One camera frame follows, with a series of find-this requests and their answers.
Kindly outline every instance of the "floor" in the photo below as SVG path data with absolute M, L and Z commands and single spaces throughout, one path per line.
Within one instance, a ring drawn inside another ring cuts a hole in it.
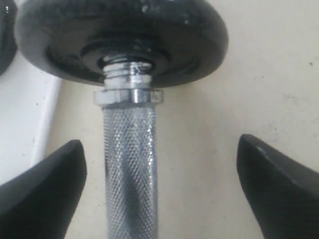
M 240 188 L 236 151 L 252 133 L 319 171 L 319 2 L 211 0 L 230 47 L 218 71 L 165 89 L 158 107 L 159 238 L 262 239 Z M 88 180 L 67 239 L 105 238 L 97 87 L 64 81 L 48 144 L 85 147 Z

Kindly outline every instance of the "white floor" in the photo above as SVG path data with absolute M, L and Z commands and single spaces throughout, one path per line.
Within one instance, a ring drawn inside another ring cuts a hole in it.
M 319 171 L 319 1 L 211 0 L 230 35 L 213 75 L 165 89 L 158 107 L 159 238 L 262 239 L 236 150 L 252 133 Z M 105 238 L 102 114 L 96 87 L 65 81 L 48 153 L 82 140 L 88 180 L 67 239 Z

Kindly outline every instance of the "black weight plate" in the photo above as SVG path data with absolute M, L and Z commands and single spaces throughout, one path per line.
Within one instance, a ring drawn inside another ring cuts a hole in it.
M 13 0 L 0 0 L 0 75 L 10 66 L 16 53 L 13 35 L 16 10 Z
M 27 0 L 15 35 L 38 68 L 96 85 L 104 56 L 153 61 L 153 86 L 167 87 L 211 74 L 228 46 L 226 26 L 205 0 Z

